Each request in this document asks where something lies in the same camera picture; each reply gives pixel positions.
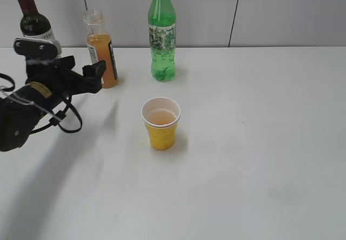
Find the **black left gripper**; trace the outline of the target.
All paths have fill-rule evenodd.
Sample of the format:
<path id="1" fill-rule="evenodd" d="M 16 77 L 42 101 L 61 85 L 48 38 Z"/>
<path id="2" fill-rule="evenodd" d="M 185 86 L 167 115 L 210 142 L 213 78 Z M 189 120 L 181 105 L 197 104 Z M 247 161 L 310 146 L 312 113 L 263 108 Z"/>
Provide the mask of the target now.
<path id="1" fill-rule="evenodd" d="M 26 99 L 65 99 L 80 94 L 96 94 L 103 85 L 106 63 L 85 65 L 82 74 L 74 72 L 74 56 L 55 58 L 49 65 L 26 64 Z"/>

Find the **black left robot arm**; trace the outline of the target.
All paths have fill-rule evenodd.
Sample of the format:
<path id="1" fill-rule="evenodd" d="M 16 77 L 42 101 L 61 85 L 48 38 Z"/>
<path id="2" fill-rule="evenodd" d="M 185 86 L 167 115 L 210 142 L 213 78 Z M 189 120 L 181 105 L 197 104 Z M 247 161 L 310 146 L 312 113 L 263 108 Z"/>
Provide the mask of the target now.
<path id="1" fill-rule="evenodd" d="M 80 75 L 72 69 L 73 56 L 55 59 L 47 64 L 27 63 L 25 86 L 1 88 L 11 94 L 1 99 L 1 151 L 24 145 L 30 135 L 60 125 L 71 110 L 79 122 L 82 118 L 72 105 L 72 96 L 96 94 L 102 88 L 105 61 L 83 67 Z"/>

